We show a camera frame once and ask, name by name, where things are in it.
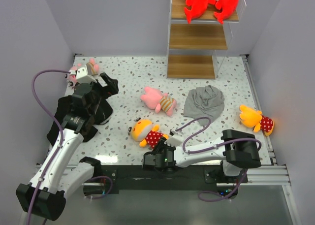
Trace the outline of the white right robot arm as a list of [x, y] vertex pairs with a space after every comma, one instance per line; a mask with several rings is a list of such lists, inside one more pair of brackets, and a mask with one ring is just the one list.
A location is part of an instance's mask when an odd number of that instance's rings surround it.
[[181, 133], [172, 130], [170, 134], [169, 139], [161, 139], [153, 151], [144, 154], [144, 170], [166, 172], [187, 168], [196, 163], [220, 161], [220, 178], [231, 182], [242, 169], [261, 167], [261, 142], [253, 134], [228, 129], [214, 143], [206, 142], [188, 147], [188, 140]]

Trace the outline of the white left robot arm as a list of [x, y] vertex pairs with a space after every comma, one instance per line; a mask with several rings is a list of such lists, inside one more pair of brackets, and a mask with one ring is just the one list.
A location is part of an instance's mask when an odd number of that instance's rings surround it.
[[52, 149], [32, 179], [16, 189], [20, 205], [27, 213], [27, 224], [32, 215], [51, 221], [58, 219], [66, 200], [86, 181], [99, 181], [113, 187], [113, 180], [103, 174], [100, 161], [91, 157], [83, 157], [63, 177], [78, 146], [91, 140], [97, 133], [95, 126], [106, 121], [113, 112], [107, 99], [118, 94], [118, 80], [106, 73], [101, 73], [100, 77], [106, 86], [99, 81], [78, 84], [73, 94], [59, 99], [57, 113], [63, 118], [53, 118], [58, 131], [49, 137]]

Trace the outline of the red shark plush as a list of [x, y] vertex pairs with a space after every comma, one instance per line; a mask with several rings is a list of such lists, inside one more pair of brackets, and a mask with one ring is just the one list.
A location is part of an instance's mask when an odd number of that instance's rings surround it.
[[220, 24], [229, 19], [236, 10], [239, 0], [215, 0], [215, 8], [220, 12], [214, 12], [214, 17]]
[[190, 24], [193, 19], [197, 19], [204, 14], [208, 5], [214, 5], [216, 0], [185, 0], [187, 7], [184, 8], [187, 23]]

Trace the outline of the yellow plush polka dot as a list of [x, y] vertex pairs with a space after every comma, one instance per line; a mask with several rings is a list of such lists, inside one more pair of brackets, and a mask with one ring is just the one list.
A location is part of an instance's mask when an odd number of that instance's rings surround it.
[[137, 118], [134, 125], [128, 128], [128, 133], [141, 148], [148, 146], [154, 149], [162, 138], [169, 139], [169, 136], [160, 132], [159, 128], [158, 124], [149, 119]]
[[240, 120], [241, 123], [257, 133], [262, 131], [265, 136], [269, 136], [274, 129], [275, 122], [271, 118], [264, 116], [260, 110], [240, 105]]

